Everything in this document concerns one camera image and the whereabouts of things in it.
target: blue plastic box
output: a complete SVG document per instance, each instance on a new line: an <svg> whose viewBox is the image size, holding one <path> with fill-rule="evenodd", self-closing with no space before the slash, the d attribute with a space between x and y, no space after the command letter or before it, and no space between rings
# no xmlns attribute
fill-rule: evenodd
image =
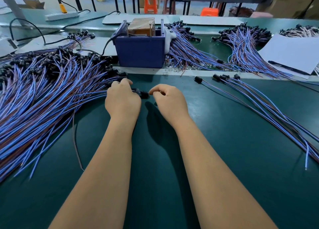
<svg viewBox="0 0 319 229"><path fill-rule="evenodd" d="M113 33L119 64L122 67L162 68L165 61L164 20L155 36L128 36L126 21Z"/></svg>

